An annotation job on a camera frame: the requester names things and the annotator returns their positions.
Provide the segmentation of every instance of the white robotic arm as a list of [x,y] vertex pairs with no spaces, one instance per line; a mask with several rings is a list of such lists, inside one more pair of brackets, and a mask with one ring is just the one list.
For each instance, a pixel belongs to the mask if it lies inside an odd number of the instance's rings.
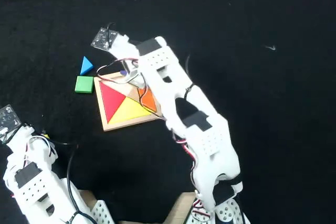
[[[0,130],[0,142],[13,151],[7,158],[3,180],[30,224],[113,224],[103,201],[98,201],[91,211],[70,182],[79,210],[93,221],[77,212],[70,199],[67,179],[59,179],[51,171],[58,158],[54,144],[36,134],[30,125],[21,124],[10,105],[0,110]],[[102,209],[105,218],[99,216]]]
[[[224,223],[249,223],[234,200],[243,183],[227,120],[192,83],[166,41],[156,37],[135,46],[126,35],[101,28],[91,45],[122,61],[128,72],[125,79],[130,83],[151,89],[167,128],[182,139],[178,142],[192,156],[191,180],[198,200],[187,223],[210,224],[216,223],[216,219]],[[186,99],[198,112],[181,119],[176,112],[176,98]]]

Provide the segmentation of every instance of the black table surface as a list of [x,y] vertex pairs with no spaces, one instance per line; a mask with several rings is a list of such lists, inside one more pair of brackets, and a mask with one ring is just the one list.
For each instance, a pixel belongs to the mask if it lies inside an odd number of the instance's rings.
[[[252,223],[336,223],[336,0],[0,0],[0,106],[80,149],[71,179],[115,220],[162,222],[193,191],[191,160],[162,121],[103,132],[96,94],[74,92],[101,26],[163,36],[229,121]],[[111,70],[120,70],[115,66]],[[58,147],[65,176],[70,150]],[[0,173],[8,148],[0,149]],[[0,183],[0,222],[24,217]]]

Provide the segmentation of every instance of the green square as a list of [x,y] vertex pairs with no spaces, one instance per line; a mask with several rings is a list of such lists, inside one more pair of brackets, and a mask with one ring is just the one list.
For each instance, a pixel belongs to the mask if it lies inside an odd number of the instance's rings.
[[93,77],[77,76],[75,92],[76,93],[92,93]]

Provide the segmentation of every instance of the tangram puzzle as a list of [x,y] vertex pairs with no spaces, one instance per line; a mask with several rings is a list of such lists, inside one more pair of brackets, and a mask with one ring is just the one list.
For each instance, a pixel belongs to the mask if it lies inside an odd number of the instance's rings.
[[[120,73],[103,76],[114,80],[124,78]],[[129,83],[117,84],[95,77],[95,88],[104,131],[115,130],[138,123],[157,119],[150,111],[161,115],[160,105],[148,89],[140,104],[140,95],[145,90],[138,89]]]

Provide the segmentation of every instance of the blue triangle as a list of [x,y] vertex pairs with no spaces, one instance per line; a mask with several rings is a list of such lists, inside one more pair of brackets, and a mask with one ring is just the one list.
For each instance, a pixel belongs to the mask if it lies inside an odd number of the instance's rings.
[[83,63],[82,63],[82,69],[80,70],[80,75],[82,76],[83,74],[86,74],[93,68],[92,63],[86,58],[85,56],[83,57]]

